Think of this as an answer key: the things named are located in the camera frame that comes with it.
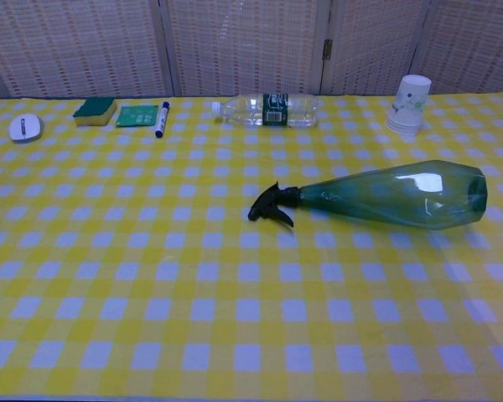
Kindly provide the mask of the green flat packet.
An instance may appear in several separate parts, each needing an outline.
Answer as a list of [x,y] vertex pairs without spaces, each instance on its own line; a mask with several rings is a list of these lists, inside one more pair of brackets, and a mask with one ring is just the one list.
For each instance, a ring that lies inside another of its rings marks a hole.
[[154,126],[157,115],[158,106],[122,106],[116,121],[116,126]]

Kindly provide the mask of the green translucent plastic bottle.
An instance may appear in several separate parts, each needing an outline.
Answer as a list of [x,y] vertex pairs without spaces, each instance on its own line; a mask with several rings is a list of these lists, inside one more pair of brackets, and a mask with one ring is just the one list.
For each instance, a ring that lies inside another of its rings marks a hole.
[[303,207],[356,219],[441,230],[481,220],[488,198],[477,167],[431,160],[334,178],[299,187],[267,188],[251,206],[250,221],[294,226],[279,207]]

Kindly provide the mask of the green yellow sponge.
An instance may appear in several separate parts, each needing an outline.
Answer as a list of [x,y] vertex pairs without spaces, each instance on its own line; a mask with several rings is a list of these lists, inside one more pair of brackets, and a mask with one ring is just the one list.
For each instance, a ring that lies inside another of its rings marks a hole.
[[91,97],[74,113],[77,126],[105,126],[117,109],[113,97]]

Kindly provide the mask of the clear water bottle green label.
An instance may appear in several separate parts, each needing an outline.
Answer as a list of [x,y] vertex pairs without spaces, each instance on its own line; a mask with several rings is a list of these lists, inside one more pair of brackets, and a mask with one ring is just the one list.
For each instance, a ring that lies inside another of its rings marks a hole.
[[246,126],[307,128],[317,123],[317,99],[281,93],[237,95],[213,101],[211,112],[215,118]]

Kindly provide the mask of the yellow white checkered tablecloth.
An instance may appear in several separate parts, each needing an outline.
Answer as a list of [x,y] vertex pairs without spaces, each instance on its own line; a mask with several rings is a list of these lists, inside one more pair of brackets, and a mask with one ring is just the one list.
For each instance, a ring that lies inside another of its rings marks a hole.
[[[78,127],[77,100],[0,100],[0,398],[503,400],[503,93],[386,97],[309,129],[170,102],[165,134]],[[17,143],[22,114],[42,136]],[[484,218],[426,231],[293,209],[302,186],[428,159],[480,168]]]

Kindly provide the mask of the stack of white paper cups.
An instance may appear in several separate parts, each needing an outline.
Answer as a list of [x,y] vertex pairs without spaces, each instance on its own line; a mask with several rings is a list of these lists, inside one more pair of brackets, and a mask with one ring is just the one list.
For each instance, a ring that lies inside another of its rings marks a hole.
[[423,75],[405,75],[387,113],[386,127],[397,134],[416,136],[423,124],[432,81]]

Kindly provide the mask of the white blue whiteboard marker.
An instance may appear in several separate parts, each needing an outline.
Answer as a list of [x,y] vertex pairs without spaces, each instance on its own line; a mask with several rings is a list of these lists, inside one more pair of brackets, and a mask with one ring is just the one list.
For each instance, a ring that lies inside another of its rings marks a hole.
[[168,101],[164,101],[161,105],[160,112],[158,115],[157,123],[155,126],[155,136],[156,138],[162,138],[168,118],[170,104]]

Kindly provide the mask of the white computer mouse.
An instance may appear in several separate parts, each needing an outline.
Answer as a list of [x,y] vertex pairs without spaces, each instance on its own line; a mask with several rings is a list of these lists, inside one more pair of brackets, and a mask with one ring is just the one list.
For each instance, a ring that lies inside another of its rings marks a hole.
[[25,143],[39,139],[44,131],[44,123],[35,114],[22,114],[9,124],[9,137],[13,142]]

